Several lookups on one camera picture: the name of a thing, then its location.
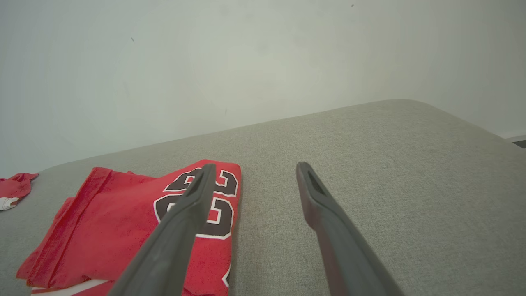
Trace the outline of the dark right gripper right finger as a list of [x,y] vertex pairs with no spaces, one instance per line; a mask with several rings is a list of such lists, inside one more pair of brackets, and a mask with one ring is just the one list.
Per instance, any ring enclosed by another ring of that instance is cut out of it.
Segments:
[[405,296],[387,268],[306,162],[297,163],[301,207],[317,234],[331,296]]

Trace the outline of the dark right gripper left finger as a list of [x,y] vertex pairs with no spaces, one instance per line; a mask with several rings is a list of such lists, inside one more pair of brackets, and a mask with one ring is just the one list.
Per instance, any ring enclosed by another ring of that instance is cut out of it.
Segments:
[[206,223],[216,165],[206,164],[154,229],[108,296],[182,296],[197,232]]

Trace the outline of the red jersey with number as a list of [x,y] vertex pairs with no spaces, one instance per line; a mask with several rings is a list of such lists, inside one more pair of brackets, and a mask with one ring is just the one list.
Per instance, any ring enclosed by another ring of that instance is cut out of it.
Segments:
[[[106,296],[209,162],[159,178],[95,167],[77,194],[66,199],[16,276],[37,296]],[[182,296],[228,296],[242,169],[235,163],[215,165],[212,205],[196,234]]]

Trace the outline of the red shorts white trim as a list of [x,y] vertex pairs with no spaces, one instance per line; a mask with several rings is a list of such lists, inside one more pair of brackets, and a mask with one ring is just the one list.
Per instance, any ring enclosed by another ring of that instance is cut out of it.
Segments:
[[38,173],[19,173],[11,178],[0,178],[0,210],[15,208],[31,192],[31,182]]

